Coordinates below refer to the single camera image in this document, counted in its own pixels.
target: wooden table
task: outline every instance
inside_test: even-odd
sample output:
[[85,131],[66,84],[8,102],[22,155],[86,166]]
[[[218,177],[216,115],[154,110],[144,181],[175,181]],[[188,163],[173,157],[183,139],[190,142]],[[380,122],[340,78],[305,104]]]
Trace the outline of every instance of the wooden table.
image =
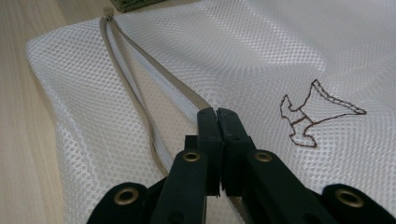
[[[168,0],[145,7],[181,5]],[[26,42],[56,28],[103,15],[110,0],[0,2],[0,223],[63,223],[55,123],[33,74]]]

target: embroidered boot design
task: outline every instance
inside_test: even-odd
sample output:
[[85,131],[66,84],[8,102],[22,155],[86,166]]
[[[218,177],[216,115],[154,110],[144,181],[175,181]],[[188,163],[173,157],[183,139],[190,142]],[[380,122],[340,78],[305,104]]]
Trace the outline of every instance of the embroidered boot design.
[[366,111],[355,105],[339,100],[327,93],[315,80],[304,103],[293,109],[289,96],[286,94],[280,104],[282,119],[287,119],[293,133],[291,141],[300,147],[317,147],[314,136],[307,134],[314,125],[329,119],[338,119],[346,115],[365,115]]

